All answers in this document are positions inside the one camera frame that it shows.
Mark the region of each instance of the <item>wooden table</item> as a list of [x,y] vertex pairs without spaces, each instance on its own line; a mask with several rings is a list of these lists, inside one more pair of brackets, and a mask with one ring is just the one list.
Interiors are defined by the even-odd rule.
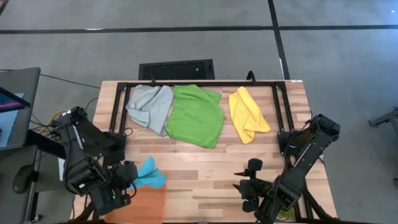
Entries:
[[[109,129],[117,83],[105,81],[101,86],[93,123],[103,131]],[[302,82],[286,81],[286,86],[294,125],[300,129],[310,118],[304,85]],[[276,137],[279,128],[272,90],[268,86],[246,87],[259,105],[271,131],[256,133],[253,142],[244,145],[229,115],[228,96],[237,87],[204,88],[221,93],[220,106],[225,115],[223,130],[215,149],[205,149],[168,136],[160,137],[127,116],[125,127],[132,128],[134,132],[127,138],[126,159],[136,161],[139,166],[148,156],[152,156],[157,167],[167,175],[164,222],[253,222],[254,215],[241,210],[243,201],[232,184],[237,184],[242,178],[233,173],[243,171],[251,158],[264,162],[262,170],[257,173],[257,177],[264,180],[273,181],[284,168]],[[121,119],[123,93],[115,130],[118,130]],[[282,94],[278,95],[287,126]],[[318,161],[308,173],[307,184],[318,203],[335,217],[328,179],[321,162]],[[76,198],[76,215],[81,213],[83,202],[84,198]],[[304,206],[300,207],[305,217]]]

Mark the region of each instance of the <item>cloth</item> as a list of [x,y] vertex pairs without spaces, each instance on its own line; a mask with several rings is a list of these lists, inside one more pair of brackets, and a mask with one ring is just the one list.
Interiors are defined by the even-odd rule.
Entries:
[[138,85],[126,106],[131,119],[156,134],[165,136],[164,124],[173,101],[173,91],[169,86]]
[[[23,93],[16,93],[15,95],[19,98],[24,97]],[[17,115],[18,110],[0,113],[0,149],[7,146]]]
[[159,189],[166,184],[166,176],[155,168],[155,160],[152,156],[149,156],[144,165],[138,170],[138,178],[132,183],[137,189],[145,185]]
[[229,111],[235,129],[244,144],[254,139],[254,133],[271,130],[261,110],[248,90],[241,86],[229,96]]
[[196,85],[175,86],[173,110],[166,123],[174,139],[214,149],[224,123],[221,95]]

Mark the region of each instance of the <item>black floor stripe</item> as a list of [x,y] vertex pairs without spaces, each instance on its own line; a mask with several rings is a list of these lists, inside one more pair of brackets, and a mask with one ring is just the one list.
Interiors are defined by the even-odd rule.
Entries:
[[379,30],[398,29],[398,25],[281,26],[279,30]]
[[276,46],[278,49],[278,55],[280,58],[280,63],[282,64],[283,77],[286,80],[290,80],[290,73],[289,73],[289,69],[287,68],[286,55],[285,55],[284,45],[282,43],[282,37],[280,36],[278,19],[276,16],[274,1],[268,0],[268,6],[269,6],[269,11],[271,13],[272,26],[274,27],[274,34],[275,34]]
[[9,0],[4,0],[4,2],[0,6],[0,16],[1,16],[2,12],[4,11],[4,9],[6,8],[8,2],[9,2]]
[[274,28],[271,26],[143,27],[111,29],[0,30],[0,34],[104,34],[135,32],[259,31],[273,29]]

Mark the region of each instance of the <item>blue cloth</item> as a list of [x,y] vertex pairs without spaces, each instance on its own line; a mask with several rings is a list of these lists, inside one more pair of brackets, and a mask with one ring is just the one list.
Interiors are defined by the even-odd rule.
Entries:
[[[24,96],[24,93],[16,93],[15,95],[19,98],[22,98]],[[17,118],[17,114],[18,110],[0,113],[0,147],[7,146],[12,127],[14,126],[15,120]]]
[[166,176],[160,170],[155,169],[155,160],[150,156],[138,170],[138,178],[134,180],[133,184],[137,189],[144,185],[158,189],[166,184]]

